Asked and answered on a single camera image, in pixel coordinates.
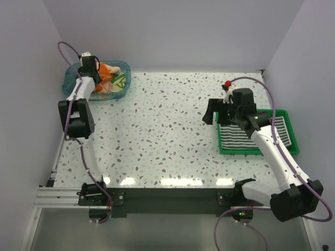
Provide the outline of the orange white towel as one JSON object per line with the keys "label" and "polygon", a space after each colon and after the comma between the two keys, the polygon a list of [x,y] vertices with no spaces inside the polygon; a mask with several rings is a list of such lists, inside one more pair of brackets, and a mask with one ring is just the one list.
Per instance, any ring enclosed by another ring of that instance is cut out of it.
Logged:
{"label": "orange white towel", "polygon": [[111,80],[114,74],[105,63],[96,63],[96,67],[100,77],[100,82],[96,85],[93,93],[110,93],[113,88]]}

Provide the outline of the green white striped towel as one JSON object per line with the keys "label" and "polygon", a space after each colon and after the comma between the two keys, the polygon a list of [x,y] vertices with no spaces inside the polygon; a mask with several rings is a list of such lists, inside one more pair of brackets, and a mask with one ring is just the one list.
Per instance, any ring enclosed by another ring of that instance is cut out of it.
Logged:
{"label": "green white striped towel", "polygon": [[[283,144],[289,148],[293,145],[293,140],[289,135],[288,126],[283,116],[275,118],[275,126],[278,132],[277,138],[280,138]],[[259,150],[254,142],[252,133],[247,134],[238,125],[219,126],[219,139],[223,150]]]}

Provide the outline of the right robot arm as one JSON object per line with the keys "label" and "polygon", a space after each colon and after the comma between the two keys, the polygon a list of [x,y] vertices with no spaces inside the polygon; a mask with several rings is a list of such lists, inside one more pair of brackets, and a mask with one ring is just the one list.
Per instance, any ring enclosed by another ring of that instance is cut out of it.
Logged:
{"label": "right robot arm", "polygon": [[212,124],[216,113],[221,126],[237,125],[260,149],[278,183],[278,188],[270,191],[249,181],[233,192],[235,203],[259,202],[270,207],[281,222],[314,212],[323,192],[321,182],[311,180],[298,166],[272,125],[273,119],[266,111],[257,110],[251,89],[235,89],[232,100],[228,104],[222,99],[209,99],[202,121]]}

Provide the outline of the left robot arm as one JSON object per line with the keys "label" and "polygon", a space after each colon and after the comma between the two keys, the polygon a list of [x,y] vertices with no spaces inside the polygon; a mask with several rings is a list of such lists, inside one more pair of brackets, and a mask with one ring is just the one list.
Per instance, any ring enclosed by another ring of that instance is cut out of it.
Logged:
{"label": "left robot arm", "polygon": [[111,207],[111,198],[106,190],[103,175],[97,165],[93,149],[95,122],[88,101],[96,85],[101,81],[97,67],[97,57],[85,52],[79,56],[80,67],[75,86],[66,100],[58,103],[64,139],[78,143],[81,160],[88,181],[82,185],[79,196],[81,206]]}

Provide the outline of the teal plastic laundry basket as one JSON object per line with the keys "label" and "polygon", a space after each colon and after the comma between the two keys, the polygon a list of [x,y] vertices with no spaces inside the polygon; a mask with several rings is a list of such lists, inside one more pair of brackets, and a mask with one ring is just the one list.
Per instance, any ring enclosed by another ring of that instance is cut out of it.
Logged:
{"label": "teal plastic laundry basket", "polygon": [[90,100],[121,99],[130,87],[130,66],[123,61],[102,61],[100,65],[99,74],[103,83],[98,84]]}

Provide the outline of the cream white towel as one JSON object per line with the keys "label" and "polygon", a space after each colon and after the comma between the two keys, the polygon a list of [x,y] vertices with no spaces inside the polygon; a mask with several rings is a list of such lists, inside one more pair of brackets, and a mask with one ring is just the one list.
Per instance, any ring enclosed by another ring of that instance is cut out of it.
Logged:
{"label": "cream white towel", "polygon": [[111,70],[111,72],[114,74],[111,83],[113,85],[113,88],[110,93],[117,93],[122,91],[125,88],[127,77],[124,72],[121,71],[120,67],[117,66],[110,66],[108,65],[108,68]]}

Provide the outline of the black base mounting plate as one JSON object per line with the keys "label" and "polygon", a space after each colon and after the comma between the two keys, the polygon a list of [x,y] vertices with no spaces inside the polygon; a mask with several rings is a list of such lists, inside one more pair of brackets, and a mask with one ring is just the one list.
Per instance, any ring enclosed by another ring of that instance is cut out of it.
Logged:
{"label": "black base mounting plate", "polygon": [[259,206],[238,195],[234,188],[107,188],[108,196],[96,186],[83,186],[76,195],[79,206],[88,206],[90,219],[129,214],[214,214],[232,207]]}

